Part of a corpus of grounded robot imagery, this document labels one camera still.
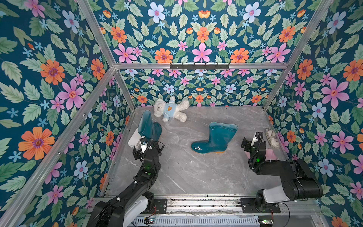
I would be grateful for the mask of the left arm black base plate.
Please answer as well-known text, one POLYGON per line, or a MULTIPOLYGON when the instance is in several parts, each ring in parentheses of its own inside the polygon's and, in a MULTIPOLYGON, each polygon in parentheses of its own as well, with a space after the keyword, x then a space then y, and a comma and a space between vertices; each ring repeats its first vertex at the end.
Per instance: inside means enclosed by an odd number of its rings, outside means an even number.
POLYGON ((148 202, 145 214, 166 214, 167 199, 152 199, 148 202))

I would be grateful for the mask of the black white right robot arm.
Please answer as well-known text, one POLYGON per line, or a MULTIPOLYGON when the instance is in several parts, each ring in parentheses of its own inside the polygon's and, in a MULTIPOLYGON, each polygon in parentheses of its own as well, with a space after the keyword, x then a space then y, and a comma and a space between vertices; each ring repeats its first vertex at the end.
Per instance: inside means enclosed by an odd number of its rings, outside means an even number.
POLYGON ((266 146, 262 132, 256 132, 251 141, 244 138, 241 144, 241 148, 250 155, 248 165, 252 172, 258 176, 277 176, 281 180, 281 185, 257 192, 253 200, 256 208, 323 196, 322 186, 304 161, 267 160, 266 146))

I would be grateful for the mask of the teal rubber boot orange sole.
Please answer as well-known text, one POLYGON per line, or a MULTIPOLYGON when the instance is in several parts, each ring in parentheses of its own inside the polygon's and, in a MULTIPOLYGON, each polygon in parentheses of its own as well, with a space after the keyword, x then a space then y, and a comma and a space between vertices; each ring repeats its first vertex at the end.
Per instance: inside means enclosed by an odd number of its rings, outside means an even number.
POLYGON ((162 133, 161 124, 152 120, 151 112, 146 110, 143 112, 138 126, 138 133, 141 137, 148 140, 159 141, 162 133))

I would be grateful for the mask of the pink microfiber cloth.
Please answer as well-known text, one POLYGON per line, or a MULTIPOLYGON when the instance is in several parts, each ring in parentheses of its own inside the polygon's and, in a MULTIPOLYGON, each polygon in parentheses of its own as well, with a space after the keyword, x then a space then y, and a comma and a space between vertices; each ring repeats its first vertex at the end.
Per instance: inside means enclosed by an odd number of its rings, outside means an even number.
MULTIPOLYGON (((245 154, 246 154, 248 159, 251 157, 249 152, 245 151, 245 154)), ((266 160, 277 160, 278 159, 276 157, 276 155, 274 154, 273 149, 269 149, 269 148, 266 150, 265 157, 266 157, 266 160)))

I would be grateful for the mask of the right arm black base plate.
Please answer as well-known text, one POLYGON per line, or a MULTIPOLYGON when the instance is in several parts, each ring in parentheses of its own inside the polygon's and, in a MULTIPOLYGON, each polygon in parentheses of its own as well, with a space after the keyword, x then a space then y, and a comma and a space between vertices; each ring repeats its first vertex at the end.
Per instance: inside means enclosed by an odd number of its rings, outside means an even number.
POLYGON ((265 203, 256 198, 241 198, 239 204, 243 213, 281 213, 277 203, 265 203))

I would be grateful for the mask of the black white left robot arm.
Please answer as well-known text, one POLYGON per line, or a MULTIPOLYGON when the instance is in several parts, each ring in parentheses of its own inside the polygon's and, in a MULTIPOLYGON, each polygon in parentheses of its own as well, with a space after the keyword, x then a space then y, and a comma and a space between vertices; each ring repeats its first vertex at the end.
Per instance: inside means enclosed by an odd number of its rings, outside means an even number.
POLYGON ((148 190, 155 183, 164 146, 150 140, 145 151, 133 150, 135 159, 142 161, 133 182, 111 200, 98 202, 87 222, 88 227, 127 227, 139 214, 152 208, 154 196, 148 190))

